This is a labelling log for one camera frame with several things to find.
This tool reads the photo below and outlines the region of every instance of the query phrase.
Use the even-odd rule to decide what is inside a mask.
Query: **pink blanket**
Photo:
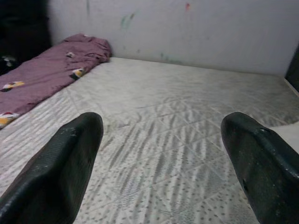
[[[110,56],[106,40],[78,34],[0,76],[0,129]]]

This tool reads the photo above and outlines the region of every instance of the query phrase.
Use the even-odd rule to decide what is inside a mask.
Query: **white wall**
[[[299,0],[50,0],[49,16],[54,43],[82,32],[117,57],[281,76],[299,42]]]

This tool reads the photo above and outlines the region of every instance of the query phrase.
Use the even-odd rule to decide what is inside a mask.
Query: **mattress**
[[[283,126],[299,101],[281,77],[112,58],[0,131],[0,194],[61,125],[96,112],[76,224],[257,224],[220,136],[236,111]]]

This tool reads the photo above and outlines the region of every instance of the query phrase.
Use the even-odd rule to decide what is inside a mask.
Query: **dotted fabric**
[[[76,224],[257,224],[220,135],[236,111],[281,126],[299,101],[281,77],[112,58],[0,131],[0,194],[61,125],[97,112]]]

